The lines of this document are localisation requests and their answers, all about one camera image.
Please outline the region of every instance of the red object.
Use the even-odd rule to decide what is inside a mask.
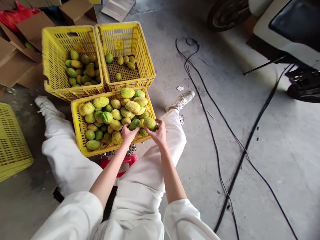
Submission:
[[[41,10],[39,8],[26,8],[17,0],[16,5],[18,10],[0,11],[0,22],[13,31],[20,33],[19,29],[16,27],[16,24],[26,20],[29,17],[32,17],[33,15],[36,15],[37,13],[41,12]]]
[[[123,160],[123,163],[129,163],[129,167],[131,167],[132,164],[134,164],[136,161],[138,160],[138,157],[137,155],[135,154],[131,154],[129,157],[126,157],[124,160]],[[103,158],[101,159],[101,163],[100,163],[100,167],[102,169],[104,169],[108,163],[109,163],[109,158]],[[123,174],[125,174],[126,171],[124,172],[119,172],[117,177],[121,177]]]

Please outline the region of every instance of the concrete floor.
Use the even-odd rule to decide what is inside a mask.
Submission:
[[[193,37],[201,44],[192,62],[201,72],[208,90],[227,118],[238,138],[245,142],[255,118],[272,89],[283,65],[270,65],[246,77],[244,70],[267,60],[245,45],[242,27],[213,33],[205,27],[211,3],[193,1],[138,0],[126,21],[139,21],[143,27],[157,76],[149,94],[156,115],[181,92],[178,86],[194,90],[183,68],[183,59],[175,49],[175,39]],[[98,14],[100,23],[113,22]],[[194,49],[181,42],[190,54]],[[194,71],[205,107],[211,120],[221,161],[222,177],[230,184],[240,159],[241,149],[233,141],[223,119],[204,91]],[[320,224],[320,105],[299,102],[286,96],[288,80],[283,78],[267,111],[259,123],[249,148],[252,162],[269,181],[299,239],[319,239]],[[41,154],[44,121],[33,99],[43,92],[15,86],[16,95],[6,93],[4,102],[16,112],[34,164],[0,183],[0,236],[3,240],[27,240],[58,206],[52,197],[56,187],[50,166]],[[58,108],[70,116],[69,105],[51,97]],[[177,170],[190,201],[202,220],[214,227],[224,194],[218,178],[217,158],[199,97],[185,109],[183,129],[187,145]],[[241,239],[294,239],[280,209],[262,179],[244,162],[232,192]],[[163,214],[166,199],[160,205]],[[230,212],[226,212],[218,231],[221,239],[236,239]]]

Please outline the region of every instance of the electric cable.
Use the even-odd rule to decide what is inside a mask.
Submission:
[[[270,94],[269,94],[269,96],[268,96],[268,98],[267,98],[264,106],[262,107],[262,109],[261,109],[261,111],[260,111],[260,113],[259,113],[259,115],[258,115],[258,117],[257,117],[257,119],[256,119],[256,121],[255,121],[255,124],[253,125],[253,128],[252,128],[252,130],[251,130],[251,132],[250,132],[249,138],[248,138],[247,143],[246,143],[246,147],[244,147],[244,146],[242,145],[242,143],[239,141],[239,139],[237,138],[237,136],[236,136],[236,135],[234,134],[234,132],[232,131],[231,127],[229,126],[226,118],[224,117],[224,115],[223,115],[222,112],[220,111],[220,109],[219,109],[219,107],[217,106],[216,102],[215,102],[215,101],[213,100],[213,98],[211,97],[211,95],[210,95],[210,93],[209,93],[209,91],[208,91],[208,89],[207,89],[207,87],[206,87],[206,85],[205,85],[205,83],[204,83],[204,81],[203,81],[203,79],[202,79],[202,77],[201,77],[200,72],[199,72],[198,69],[190,62],[190,59],[199,51],[200,45],[199,45],[198,42],[197,42],[196,40],[194,40],[193,38],[191,38],[192,44],[190,44],[190,43],[188,42],[188,39],[186,39],[186,38],[184,38],[184,39],[186,40],[186,44],[189,45],[189,46],[197,45],[197,50],[195,51],[195,53],[193,53],[190,57],[187,58],[187,57],[179,50],[179,48],[178,48],[178,41],[179,41],[179,39],[176,39],[176,49],[177,49],[178,53],[186,60],[186,62],[185,62],[185,64],[184,64],[185,70],[186,70],[186,72],[187,72],[190,80],[192,81],[192,83],[193,83],[193,85],[194,85],[194,87],[195,87],[195,89],[196,89],[196,91],[197,91],[197,93],[198,93],[198,95],[199,95],[199,98],[200,98],[200,101],[201,101],[201,104],[202,104],[202,106],[203,106],[204,111],[205,111],[205,108],[204,108],[204,105],[203,105],[203,103],[202,103],[201,96],[200,96],[200,94],[199,94],[199,92],[198,92],[198,89],[197,89],[197,87],[196,87],[196,85],[195,85],[195,83],[194,83],[194,81],[193,81],[193,79],[192,79],[192,77],[191,77],[191,74],[190,74],[190,65],[191,65],[191,66],[193,67],[193,69],[198,73],[198,75],[199,75],[199,77],[200,77],[200,79],[201,79],[201,82],[202,82],[202,84],[203,84],[203,86],[204,86],[204,88],[205,88],[208,96],[210,97],[210,99],[211,99],[211,101],[214,103],[214,105],[216,106],[216,108],[217,108],[217,110],[219,111],[221,117],[223,118],[224,122],[226,123],[228,129],[229,129],[230,132],[232,133],[233,137],[236,139],[237,143],[239,143],[239,144],[241,145],[241,147],[243,148],[243,150],[244,150],[243,153],[242,153],[241,159],[240,159],[240,161],[239,161],[239,163],[238,163],[238,167],[237,167],[237,169],[236,169],[236,172],[235,172],[235,174],[234,174],[234,177],[233,177],[233,179],[232,179],[231,185],[230,185],[230,187],[229,187],[229,190],[226,192],[225,185],[224,185],[224,183],[223,183],[223,181],[222,181],[222,176],[221,176],[221,171],[220,171],[220,160],[219,160],[219,155],[218,155],[218,151],[217,151],[217,147],[216,147],[216,142],[215,142],[215,139],[214,139],[214,136],[213,136],[213,131],[212,131],[211,125],[210,125],[210,123],[209,123],[208,116],[207,116],[206,111],[205,111],[206,118],[207,118],[207,121],[208,121],[208,124],[209,124],[209,127],[210,127],[210,131],[211,131],[211,135],[212,135],[212,138],[213,138],[213,141],[214,141],[214,145],[215,145],[215,148],[216,148],[219,178],[220,178],[220,181],[221,181],[221,183],[222,183],[222,186],[224,187],[224,191],[226,192],[226,199],[225,199],[225,202],[224,202],[224,205],[223,205],[223,208],[222,208],[222,211],[221,211],[221,214],[220,214],[220,217],[219,217],[219,219],[218,219],[218,222],[217,222],[217,225],[216,225],[216,227],[215,227],[214,232],[217,232],[217,230],[218,230],[218,228],[219,228],[219,226],[220,226],[220,223],[221,223],[221,221],[222,221],[223,215],[224,215],[224,213],[225,213],[225,209],[226,209],[226,207],[227,207],[228,201],[230,200],[230,203],[231,203],[231,212],[232,212],[232,216],[233,216],[233,219],[234,219],[235,228],[236,228],[236,232],[237,232],[237,239],[239,239],[239,234],[238,234],[238,229],[237,229],[237,226],[236,226],[236,219],[235,219],[235,215],[234,215],[234,209],[233,209],[232,201],[231,201],[231,198],[230,198],[230,194],[231,194],[231,192],[232,192],[232,188],[233,188],[233,186],[234,186],[235,180],[236,180],[237,175],[238,175],[238,173],[239,173],[239,171],[240,171],[240,168],[241,168],[241,166],[242,166],[244,157],[247,156],[248,161],[249,161],[249,163],[251,164],[251,166],[254,168],[254,170],[259,174],[259,176],[264,180],[264,182],[265,182],[265,183],[267,184],[267,186],[269,187],[269,189],[270,189],[271,193],[273,194],[273,196],[274,196],[274,198],[275,198],[275,200],[276,200],[276,202],[277,202],[277,204],[278,204],[278,206],[279,206],[279,208],[280,208],[283,216],[285,217],[285,219],[286,219],[286,221],[287,221],[287,223],[288,223],[288,225],[289,225],[289,227],[290,227],[290,229],[291,229],[291,231],[292,231],[295,239],[298,240],[298,238],[297,238],[297,236],[296,236],[296,234],[295,234],[295,232],[294,232],[294,230],[293,230],[293,228],[292,228],[292,226],[291,226],[291,224],[290,224],[290,222],[289,222],[286,214],[284,213],[284,211],[283,211],[283,209],[282,209],[282,207],[281,207],[281,205],[280,205],[277,197],[275,196],[275,194],[274,194],[271,186],[269,185],[269,183],[267,182],[267,180],[260,174],[260,172],[254,167],[254,165],[252,164],[252,162],[251,162],[251,160],[250,160],[250,158],[249,158],[248,152],[247,152],[247,148],[249,147],[250,141],[251,141],[252,136],[253,136],[253,133],[254,133],[254,131],[255,131],[258,123],[259,123],[259,120],[260,120],[262,114],[264,113],[265,109],[268,107],[268,105],[269,105],[269,103],[270,103],[273,95],[275,94],[281,77],[282,77],[283,74],[286,72],[286,70],[290,67],[290,65],[287,66],[287,67],[284,69],[284,71],[281,73],[280,77],[277,79],[277,81],[276,81],[276,83],[275,83],[275,86],[273,87],[272,91],[270,92]]]

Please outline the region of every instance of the white cloth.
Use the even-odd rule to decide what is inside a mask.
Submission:
[[[176,165],[186,143],[179,112],[172,109],[161,119],[166,124],[169,151]],[[78,150],[69,121],[53,115],[45,116],[45,121],[47,140],[42,151],[66,198],[32,240],[163,239],[164,229],[172,240],[219,240],[188,199],[169,204],[163,226],[158,208],[164,181],[160,152],[153,140],[139,144],[138,161],[119,179],[110,218],[101,223],[103,208],[88,190],[102,169]]]

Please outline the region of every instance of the yellow crate stack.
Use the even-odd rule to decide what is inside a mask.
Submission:
[[[139,22],[99,24],[95,26],[101,64],[109,91],[121,90],[124,87],[144,86],[147,89],[156,76],[153,63]],[[114,60],[106,64],[105,56],[112,54]],[[129,69],[125,64],[119,65],[119,56],[134,56],[136,68]],[[120,81],[115,75],[120,73]]]
[[[103,71],[94,28],[92,26],[47,27],[42,30],[43,68],[48,81],[44,82],[47,92],[71,102],[75,99],[105,92]],[[96,56],[99,63],[101,83],[97,85],[70,87],[65,61],[70,59],[70,50],[80,56]]]
[[[11,106],[0,103],[0,182],[32,163],[32,155]]]
[[[141,91],[143,91],[146,94],[146,98],[148,100],[148,104],[147,104],[147,111],[149,111],[151,113],[152,118],[156,119],[156,115],[153,111],[153,107],[150,101],[150,97],[148,95],[147,89],[145,87],[136,87],[133,88],[134,90],[140,89]],[[107,97],[109,98],[109,100],[111,101],[111,99],[113,98],[117,98],[117,99],[121,99],[120,97],[120,90],[119,91],[114,91],[114,92],[108,92],[108,93],[103,93],[103,94],[99,94],[96,96],[90,96],[90,97],[86,97],[86,98],[82,98],[82,99],[77,99],[71,102],[71,111],[72,111],[72,119],[73,119],[73,125],[74,125],[74,130],[76,133],[76,139],[77,139],[77,145],[78,148],[80,149],[80,151],[82,152],[82,154],[86,157],[91,157],[94,155],[98,155],[98,154],[102,154],[102,153],[106,153],[106,152],[110,152],[113,150],[116,150],[120,147],[120,145],[122,144],[122,142],[120,142],[119,144],[108,144],[108,145],[103,145],[101,148],[91,151],[88,150],[86,147],[86,143],[87,143],[87,139],[84,135],[85,131],[87,130],[87,122],[85,121],[85,116],[82,116],[79,113],[78,107],[81,103],[87,103],[87,102],[92,102],[95,98],[98,97]],[[135,137],[135,139],[133,140],[132,144],[138,143],[138,142],[142,142],[145,141],[147,139],[150,139],[150,136],[141,136],[139,135],[138,137]]]

